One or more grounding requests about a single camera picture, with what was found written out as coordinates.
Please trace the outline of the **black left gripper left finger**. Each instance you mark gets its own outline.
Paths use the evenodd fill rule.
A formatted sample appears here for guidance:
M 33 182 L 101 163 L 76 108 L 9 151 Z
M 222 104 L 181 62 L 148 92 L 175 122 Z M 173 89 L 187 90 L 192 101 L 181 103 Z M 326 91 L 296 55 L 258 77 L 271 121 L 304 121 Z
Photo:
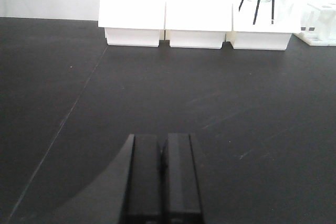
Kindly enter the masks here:
M 129 134 L 131 160 L 120 223 L 161 223 L 161 151 L 156 135 Z

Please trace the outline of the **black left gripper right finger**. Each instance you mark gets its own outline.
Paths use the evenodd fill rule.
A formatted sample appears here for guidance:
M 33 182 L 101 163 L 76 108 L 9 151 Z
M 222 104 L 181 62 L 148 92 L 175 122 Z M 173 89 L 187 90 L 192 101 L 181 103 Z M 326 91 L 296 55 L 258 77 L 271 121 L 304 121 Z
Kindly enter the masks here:
M 165 223 L 203 223 L 190 136 L 170 133 L 162 152 Z

